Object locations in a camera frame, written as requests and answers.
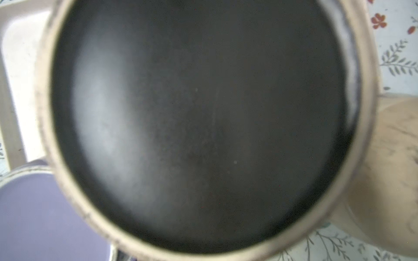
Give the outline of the purple ceramic mug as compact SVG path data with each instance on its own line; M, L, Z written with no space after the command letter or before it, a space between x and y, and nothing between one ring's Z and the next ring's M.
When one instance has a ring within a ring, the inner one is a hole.
M1 176L1 260L115 261L61 193L44 159Z

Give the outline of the black floral mug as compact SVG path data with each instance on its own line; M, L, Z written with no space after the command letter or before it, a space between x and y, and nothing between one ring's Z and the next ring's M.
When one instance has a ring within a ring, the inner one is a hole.
M359 171L378 69L363 1L58 1L37 110L62 192L141 261L263 261Z

